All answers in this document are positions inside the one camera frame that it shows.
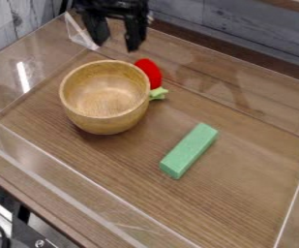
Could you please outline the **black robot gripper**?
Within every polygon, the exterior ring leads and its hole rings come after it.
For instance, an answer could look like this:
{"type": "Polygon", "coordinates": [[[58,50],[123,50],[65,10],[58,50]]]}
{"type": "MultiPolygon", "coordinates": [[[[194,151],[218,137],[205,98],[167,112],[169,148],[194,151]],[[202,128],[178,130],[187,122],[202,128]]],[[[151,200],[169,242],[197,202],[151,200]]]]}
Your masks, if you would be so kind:
{"type": "Polygon", "coordinates": [[[107,17],[125,19],[127,50],[137,51],[147,38],[150,0],[74,0],[94,43],[101,47],[110,37],[107,17]]]}

